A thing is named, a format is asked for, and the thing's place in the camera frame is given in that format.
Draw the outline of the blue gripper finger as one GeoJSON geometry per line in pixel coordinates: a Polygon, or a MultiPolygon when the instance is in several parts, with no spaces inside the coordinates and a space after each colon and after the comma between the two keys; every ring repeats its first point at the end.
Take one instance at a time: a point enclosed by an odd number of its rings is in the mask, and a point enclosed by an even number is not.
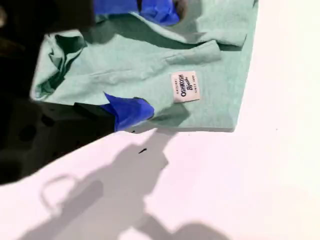
{"type": "Polygon", "coordinates": [[[143,98],[123,98],[104,93],[105,104],[76,102],[74,110],[97,121],[112,132],[119,132],[151,119],[155,109],[143,98]]]}
{"type": "Polygon", "coordinates": [[[176,25],[186,15],[186,0],[95,0],[94,13],[98,15],[138,14],[161,25],[176,25]]]}

